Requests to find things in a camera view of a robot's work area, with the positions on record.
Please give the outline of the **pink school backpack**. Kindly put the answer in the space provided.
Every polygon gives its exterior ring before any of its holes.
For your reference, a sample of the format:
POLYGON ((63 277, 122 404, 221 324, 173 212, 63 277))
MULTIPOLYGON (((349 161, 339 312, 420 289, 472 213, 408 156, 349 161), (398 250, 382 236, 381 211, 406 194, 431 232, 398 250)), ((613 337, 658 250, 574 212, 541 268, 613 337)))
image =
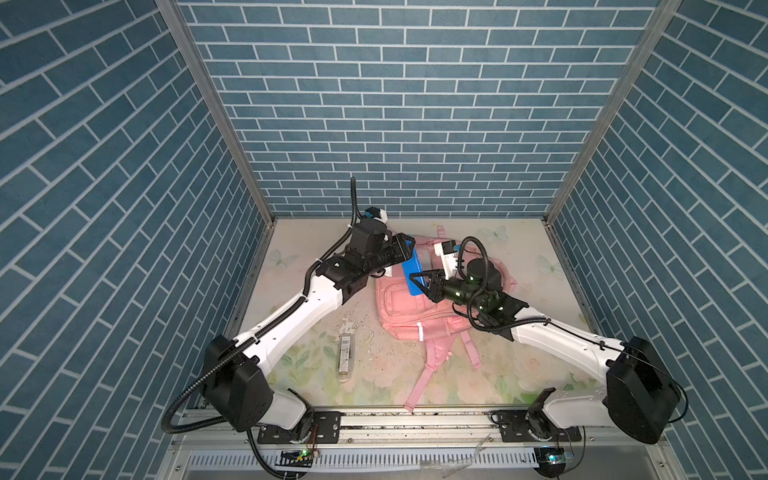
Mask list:
POLYGON ((390 276, 376 281, 378 316, 383 328, 398 340, 418 341, 426 349, 424 370, 404 405, 408 411, 415 409, 434 373, 450 358, 456 339, 463 342, 473 368, 482 367, 469 334, 469 321, 453 312, 451 302, 434 303, 424 294, 417 293, 408 278, 416 266, 444 270, 442 260, 435 252, 435 247, 444 241, 440 237, 416 236, 414 257, 394 266, 390 276))

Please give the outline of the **blue pencil case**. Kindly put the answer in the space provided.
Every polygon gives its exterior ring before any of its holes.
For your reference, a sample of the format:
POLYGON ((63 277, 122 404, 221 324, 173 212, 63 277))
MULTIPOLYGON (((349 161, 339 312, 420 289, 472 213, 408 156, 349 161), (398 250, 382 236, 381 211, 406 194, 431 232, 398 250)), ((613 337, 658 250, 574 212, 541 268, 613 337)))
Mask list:
POLYGON ((421 273, 425 269, 429 269, 430 266, 430 255, 426 248, 415 248, 412 257, 402 264, 406 285, 412 296, 423 294, 420 286, 423 286, 424 282, 422 277, 417 276, 415 279, 412 279, 411 275, 421 273))

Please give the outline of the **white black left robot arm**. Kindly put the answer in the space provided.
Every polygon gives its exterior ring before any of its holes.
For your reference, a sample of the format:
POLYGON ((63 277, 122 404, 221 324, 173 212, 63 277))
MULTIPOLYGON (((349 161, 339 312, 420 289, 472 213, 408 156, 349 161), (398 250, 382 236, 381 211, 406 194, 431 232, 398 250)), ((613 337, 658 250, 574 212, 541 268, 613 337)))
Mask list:
POLYGON ((295 441, 306 438, 313 407, 295 392, 273 390, 267 375, 302 335, 364 289, 370 277, 410 260, 416 244, 370 217, 349 227, 347 239, 340 252, 331 249, 316 260, 302 290, 267 319, 233 339, 219 335, 207 346, 207 377, 199 389, 235 431, 266 425, 288 431, 295 441))

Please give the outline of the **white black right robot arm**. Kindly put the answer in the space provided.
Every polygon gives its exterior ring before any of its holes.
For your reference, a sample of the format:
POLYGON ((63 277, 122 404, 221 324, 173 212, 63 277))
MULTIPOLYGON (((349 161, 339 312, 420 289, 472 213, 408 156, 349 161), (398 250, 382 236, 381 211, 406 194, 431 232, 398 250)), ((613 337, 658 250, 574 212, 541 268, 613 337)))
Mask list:
POLYGON ((652 445, 677 421, 685 391, 649 341, 602 337, 557 321, 504 292, 499 271, 483 258, 451 278, 441 269, 405 277, 431 302, 455 304, 473 328, 540 349, 596 380, 585 393, 544 389, 526 413, 535 438, 548 440, 575 427, 616 427, 652 445))

